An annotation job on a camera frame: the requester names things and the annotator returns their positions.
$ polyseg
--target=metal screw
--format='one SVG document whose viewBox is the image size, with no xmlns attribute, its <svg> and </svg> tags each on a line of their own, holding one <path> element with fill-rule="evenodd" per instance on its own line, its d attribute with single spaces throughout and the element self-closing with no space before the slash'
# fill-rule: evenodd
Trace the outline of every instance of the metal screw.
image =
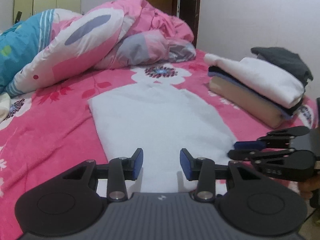
<svg viewBox="0 0 320 240">
<path fill-rule="evenodd" d="M 113 191 L 109 194 L 109 197 L 112 199 L 123 199 L 125 194 L 122 191 Z"/>
<path fill-rule="evenodd" d="M 207 199 L 213 198 L 213 194 L 211 192 L 209 192 L 209 191 L 200 191 L 197 194 L 197 197 L 201 198 L 201 199 L 204 199 L 204 200 L 207 200 Z"/>
</svg>

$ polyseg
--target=beige folded cloth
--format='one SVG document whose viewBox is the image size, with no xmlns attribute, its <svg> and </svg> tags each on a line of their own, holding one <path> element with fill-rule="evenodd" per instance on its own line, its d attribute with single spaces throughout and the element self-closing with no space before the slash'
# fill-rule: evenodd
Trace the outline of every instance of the beige folded cloth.
<svg viewBox="0 0 320 240">
<path fill-rule="evenodd" d="M 10 106 L 10 96 L 8 93 L 2 93 L 0 95 L 0 123 L 9 115 Z"/>
<path fill-rule="evenodd" d="M 209 87 L 212 92 L 232 101 L 271 128 L 277 128 L 285 121 L 281 111 L 272 103 L 223 78 L 214 76 Z"/>
</svg>

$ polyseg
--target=human hand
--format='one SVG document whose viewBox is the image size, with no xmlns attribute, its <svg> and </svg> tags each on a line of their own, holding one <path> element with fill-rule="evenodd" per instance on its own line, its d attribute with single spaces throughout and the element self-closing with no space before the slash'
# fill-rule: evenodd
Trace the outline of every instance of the human hand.
<svg viewBox="0 0 320 240">
<path fill-rule="evenodd" d="M 300 190 L 300 195 L 305 200 L 312 198 L 312 191 L 320 189 L 320 174 L 307 179 L 305 182 L 299 182 L 298 188 Z"/>
</svg>

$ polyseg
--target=blue gripper pad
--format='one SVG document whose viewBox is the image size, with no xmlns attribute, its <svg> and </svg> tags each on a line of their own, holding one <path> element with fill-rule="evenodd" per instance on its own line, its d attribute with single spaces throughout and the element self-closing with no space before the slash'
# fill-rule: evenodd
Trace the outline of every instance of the blue gripper pad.
<svg viewBox="0 0 320 240">
<path fill-rule="evenodd" d="M 263 150 L 266 148 L 266 143 L 263 141 L 243 141 L 234 144 L 235 150 Z"/>
<path fill-rule="evenodd" d="M 180 166 L 187 180 L 190 180 L 192 176 L 191 163 L 182 150 L 180 151 Z"/>
<path fill-rule="evenodd" d="M 138 153 L 138 157 L 135 159 L 134 167 L 133 167 L 133 178 L 137 179 L 143 164 L 143 150 L 140 149 Z"/>
</svg>

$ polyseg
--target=wooden door frame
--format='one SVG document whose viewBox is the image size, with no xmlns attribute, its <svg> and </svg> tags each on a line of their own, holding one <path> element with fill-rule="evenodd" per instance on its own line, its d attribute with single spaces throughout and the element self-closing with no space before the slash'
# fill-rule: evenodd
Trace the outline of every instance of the wooden door frame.
<svg viewBox="0 0 320 240">
<path fill-rule="evenodd" d="M 177 15 L 177 7 L 178 7 L 178 0 L 172 0 L 172 15 L 176 16 Z M 199 29 L 199 14 L 200 14 L 200 0 L 197 0 L 197 5 L 196 5 L 196 19 L 195 19 L 195 33 L 194 33 L 194 40 L 193 40 L 193 45 L 197 45 L 197 39 L 198 39 L 198 29 Z"/>
</svg>

